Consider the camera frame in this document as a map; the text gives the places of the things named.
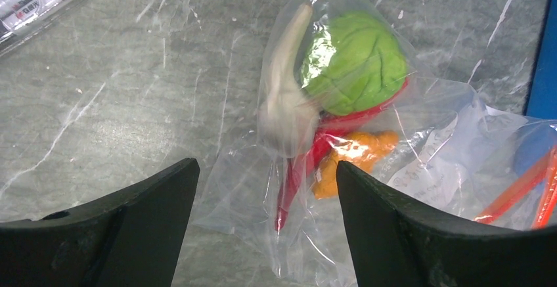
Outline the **orange fake carrot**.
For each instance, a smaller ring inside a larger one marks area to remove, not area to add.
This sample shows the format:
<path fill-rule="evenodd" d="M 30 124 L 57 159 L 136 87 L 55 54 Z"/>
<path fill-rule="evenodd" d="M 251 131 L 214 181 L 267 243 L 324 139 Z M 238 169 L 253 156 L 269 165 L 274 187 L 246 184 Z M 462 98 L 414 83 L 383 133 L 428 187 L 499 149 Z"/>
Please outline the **orange fake carrot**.
<path fill-rule="evenodd" d="M 352 132 L 332 144 L 332 150 L 321 160 L 315 172 L 312 191 L 316 199 L 338 195 L 336 170 L 347 161 L 369 173 L 376 162 L 384 159 L 399 143 L 394 131 L 379 133 Z"/>

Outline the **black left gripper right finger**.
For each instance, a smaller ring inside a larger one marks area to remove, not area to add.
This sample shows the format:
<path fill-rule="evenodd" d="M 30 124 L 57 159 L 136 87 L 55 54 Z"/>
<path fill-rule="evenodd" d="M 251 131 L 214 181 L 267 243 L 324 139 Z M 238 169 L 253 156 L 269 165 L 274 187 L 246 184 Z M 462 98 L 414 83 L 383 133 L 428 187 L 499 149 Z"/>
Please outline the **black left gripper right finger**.
<path fill-rule="evenodd" d="M 349 162 L 336 171 L 359 286 L 555 286 L 556 227 L 484 225 L 416 200 Z"/>

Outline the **clear zip bag red seal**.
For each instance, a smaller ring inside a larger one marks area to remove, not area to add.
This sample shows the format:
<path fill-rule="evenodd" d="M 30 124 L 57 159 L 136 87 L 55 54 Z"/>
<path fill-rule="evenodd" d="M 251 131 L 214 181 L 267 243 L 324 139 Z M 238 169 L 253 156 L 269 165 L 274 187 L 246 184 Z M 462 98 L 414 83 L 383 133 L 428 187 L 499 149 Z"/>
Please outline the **clear zip bag red seal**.
<path fill-rule="evenodd" d="M 398 145 L 369 175 L 429 206 L 484 225 L 517 231 L 556 227 L 555 120 L 495 110 L 472 86 L 434 77 L 369 0 L 291 0 L 275 20 L 263 63 L 302 3 L 310 4 L 313 13 L 294 66 L 300 87 L 301 65 L 314 33 L 346 12 L 364 11 L 379 19 L 406 56 L 409 84 L 403 93 L 352 131 L 399 135 Z M 339 193 L 318 200 L 312 191 L 319 164 L 303 180 L 284 227 L 277 232 L 273 226 L 288 161 L 296 156 L 279 156 L 258 139 L 260 86 L 261 79 L 256 102 L 238 120 L 212 167 L 194 223 L 257 249 L 279 278 L 359 286 Z M 336 116 L 302 91 L 318 106 L 317 129 L 325 116 Z"/>

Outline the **red fake chili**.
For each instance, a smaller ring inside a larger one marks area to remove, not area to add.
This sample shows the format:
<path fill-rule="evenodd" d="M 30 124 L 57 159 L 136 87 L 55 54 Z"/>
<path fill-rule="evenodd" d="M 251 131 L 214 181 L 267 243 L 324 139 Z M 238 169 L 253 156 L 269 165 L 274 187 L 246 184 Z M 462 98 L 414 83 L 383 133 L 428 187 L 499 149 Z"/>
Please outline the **red fake chili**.
<path fill-rule="evenodd" d="M 277 213 L 273 223 L 277 232 L 286 224 L 290 206 L 303 180 L 314 172 L 319 162 L 332 150 L 333 139 L 343 137 L 375 118 L 403 93 L 408 84 L 409 81 L 405 80 L 400 90 L 391 98 L 368 110 L 346 116 L 327 115 L 321 120 L 309 151 L 288 161 L 286 178 L 282 182 L 277 196 Z"/>

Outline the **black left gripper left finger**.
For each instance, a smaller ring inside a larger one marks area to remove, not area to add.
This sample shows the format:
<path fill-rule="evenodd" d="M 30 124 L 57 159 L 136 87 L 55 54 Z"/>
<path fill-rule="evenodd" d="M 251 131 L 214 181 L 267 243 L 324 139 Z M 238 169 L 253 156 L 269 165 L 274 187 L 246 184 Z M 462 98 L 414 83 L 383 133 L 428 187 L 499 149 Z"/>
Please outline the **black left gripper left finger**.
<path fill-rule="evenodd" d="M 37 221 L 1 224 L 2 286 L 170 286 L 200 168 L 185 158 Z"/>

